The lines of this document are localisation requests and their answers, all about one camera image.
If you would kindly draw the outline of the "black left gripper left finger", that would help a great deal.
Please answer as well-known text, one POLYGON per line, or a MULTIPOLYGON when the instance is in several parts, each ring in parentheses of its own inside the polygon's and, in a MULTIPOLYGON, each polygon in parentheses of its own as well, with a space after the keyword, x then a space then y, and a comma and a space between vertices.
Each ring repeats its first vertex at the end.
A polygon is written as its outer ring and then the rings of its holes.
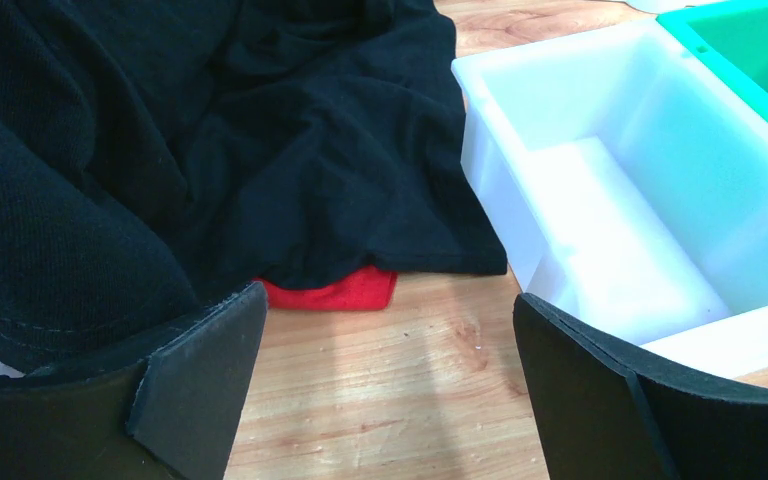
POLYGON ((268 309, 257 282, 106 348, 0 376, 0 479, 219 479, 268 309))

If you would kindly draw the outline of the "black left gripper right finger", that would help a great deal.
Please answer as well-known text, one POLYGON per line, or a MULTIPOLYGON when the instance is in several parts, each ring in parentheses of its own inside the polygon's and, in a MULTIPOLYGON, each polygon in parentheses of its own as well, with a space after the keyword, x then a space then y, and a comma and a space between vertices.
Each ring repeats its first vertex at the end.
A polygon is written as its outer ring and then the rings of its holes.
POLYGON ((523 293, 513 328, 553 479, 768 479, 768 389, 704 373, 523 293))

